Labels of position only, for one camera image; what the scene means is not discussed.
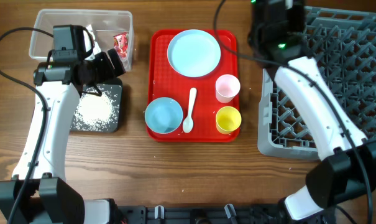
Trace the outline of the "light blue bowl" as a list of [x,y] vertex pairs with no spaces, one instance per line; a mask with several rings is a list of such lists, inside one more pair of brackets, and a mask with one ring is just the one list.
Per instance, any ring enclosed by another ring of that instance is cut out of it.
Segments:
[[173,98],[160,97],[151,101],[145,109],[145,123],[157,134],[169,134],[181,125],[183,110]]

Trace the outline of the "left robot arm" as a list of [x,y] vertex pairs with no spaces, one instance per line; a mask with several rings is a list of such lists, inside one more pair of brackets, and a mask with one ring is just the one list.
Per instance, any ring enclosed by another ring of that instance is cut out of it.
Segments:
[[8,223],[125,223],[113,199],[84,200],[65,180],[70,125],[84,85],[124,74],[114,49],[93,61],[71,50],[50,51],[34,71],[36,105],[24,153],[11,180],[0,181],[0,210]]

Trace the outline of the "white napkin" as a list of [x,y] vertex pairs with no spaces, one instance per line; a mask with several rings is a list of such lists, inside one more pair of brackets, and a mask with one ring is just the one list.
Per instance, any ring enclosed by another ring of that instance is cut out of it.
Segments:
[[84,37],[85,37],[86,50],[89,50],[91,48],[91,40],[95,41],[95,35],[94,35],[94,31],[93,31],[91,24],[86,26],[86,29],[87,29],[87,32],[84,31],[83,34],[84,34]]

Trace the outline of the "red snack wrapper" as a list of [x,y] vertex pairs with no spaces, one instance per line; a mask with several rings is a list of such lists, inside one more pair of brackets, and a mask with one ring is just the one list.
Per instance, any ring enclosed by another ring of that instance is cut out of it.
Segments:
[[114,39],[114,49],[121,59],[126,58],[129,42],[129,34],[127,32],[122,32],[113,37]]

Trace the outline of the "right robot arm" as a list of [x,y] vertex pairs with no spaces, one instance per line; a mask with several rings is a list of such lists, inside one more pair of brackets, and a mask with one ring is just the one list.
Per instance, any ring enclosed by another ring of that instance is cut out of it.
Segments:
[[351,121],[324,82],[301,36],[303,1],[253,1],[248,37],[256,60],[303,118],[319,164],[305,185],[280,202],[282,217],[298,223],[339,203],[365,195],[372,214],[376,189],[376,140]]

